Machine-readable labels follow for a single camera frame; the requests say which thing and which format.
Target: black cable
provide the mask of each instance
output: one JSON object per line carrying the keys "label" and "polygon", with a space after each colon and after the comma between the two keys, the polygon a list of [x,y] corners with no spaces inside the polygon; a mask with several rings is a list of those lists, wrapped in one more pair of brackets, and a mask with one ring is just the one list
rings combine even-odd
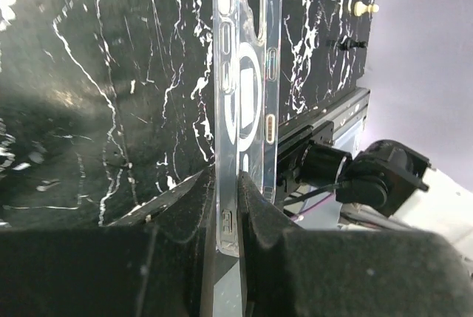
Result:
{"label": "black cable", "polygon": [[296,204],[298,202],[304,202],[305,200],[316,197],[319,194],[332,192],[332,191],[340,188],[341,186],[342,186],[342,183],[336,183],[336,184],[330,184],[330,185],[322,186],[321,188],[313,190],[310,193],[301,195],[300,197],[291,197],[290,199],[285,200],[284,201],[284,206]]}
{"label": "black cable", "polygon": [[349,217],[347,216],[346,214],[340,214],[340,217],[342,219],[345,219],[346,221],[348,221],[349,223],[351,224],[354,224],[354,225],[360,225],[360,226],[363,226],[363,227],[368,227],[368,228],[375,228],[375,229],[378,229],[378,230],[389,230],[389,231],[394,231],[392,228],[388,228],[388,227],[385,227],[385,226],[381,226],[381,225],[377,225],[373,222],[368,222],[368,221],[364,221],[364,220],[361,220],[361,219],[353,219],[352,217]]}
{"label": "black cable", "polygon": [[413,227],[410,227],[410,226],[405,226],[402,222],[392,221],[392,220],[387,219],[387,218],[384,218],[386,220],[386,222],[376,222],[377,219],[382,219],[382,218],[377,217],[377,216],[373,216],[374,220],[371,221],[369,217],[367,217],[367,218],[358,218],[358,217],[350,216],[350,213],[341,212],[340,217],[344,218],[347,221],[352,220],[352,221],[355,221],[355,222],[365,223],[365,224],[368,224],[368,225],[374,225],[374,226],[381,227],[381,228],[384,228],[386,230],[391,230],[391,231],[405,231],[405,230],[415,231],[416,230],[416,228],[413,228]]}

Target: white surface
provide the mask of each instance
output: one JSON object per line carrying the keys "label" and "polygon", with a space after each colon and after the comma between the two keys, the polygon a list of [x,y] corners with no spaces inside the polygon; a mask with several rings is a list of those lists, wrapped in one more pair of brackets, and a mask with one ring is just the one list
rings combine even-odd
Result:
{"label": "white surface", "polygon": [[473,258],[473,193],[438,169],[427,169],[423,181],[429,191],[416,191],[393,216],[444,236],[460,253]]}

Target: transparent plastic case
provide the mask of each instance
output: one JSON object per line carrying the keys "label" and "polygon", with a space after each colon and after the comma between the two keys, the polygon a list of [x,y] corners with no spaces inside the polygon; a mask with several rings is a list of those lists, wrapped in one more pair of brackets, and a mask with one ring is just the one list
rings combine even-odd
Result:
{"label": "transparent plastic case", "polygon": [[213,0],[217,247],[238,256],[239,0]]}
{"label": "transparent plastic case", "polygon": [[248,0],[240,0],[239,165],[274,202],[279,108],[282,0],[259,0],[259,34]]}
{"label": "transparent plastic case", "polygon": [[237,178],[247,171],[274,202],[282,0],[214,1],[217,247],[238,256]]}

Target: black marble backdrop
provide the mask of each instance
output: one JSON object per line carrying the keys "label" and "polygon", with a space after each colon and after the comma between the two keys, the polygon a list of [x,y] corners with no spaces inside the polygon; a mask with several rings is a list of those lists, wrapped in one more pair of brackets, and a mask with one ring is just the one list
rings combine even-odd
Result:
{"label": "black marble backdrop", "polygon": [[[348,12],[356,1],[283,0],[281,122],[362,76],[366,50],[336,46],[368,39],[370,17]],[[0,10],[0,219],[107,225],[212,163],[212,0]]]}

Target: phone case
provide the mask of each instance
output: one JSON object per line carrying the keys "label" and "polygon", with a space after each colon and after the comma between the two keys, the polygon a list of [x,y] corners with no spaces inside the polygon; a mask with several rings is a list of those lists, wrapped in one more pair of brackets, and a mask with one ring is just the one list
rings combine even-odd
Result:
{"label": "phone case", "polygon": [[238,256],[239,0],[213,0],[217,248]]}
{"label": "phone case", "polygon": [[240,1],[240,168],[274,203],[282,0],[259,0],[259,35],[247,0]]}
{"label": "phone case", "polygon": [[259,35],[248,0],[213,2],[217,247],[238,256],[239,170],[274,202],[282,0],[260,0]]}

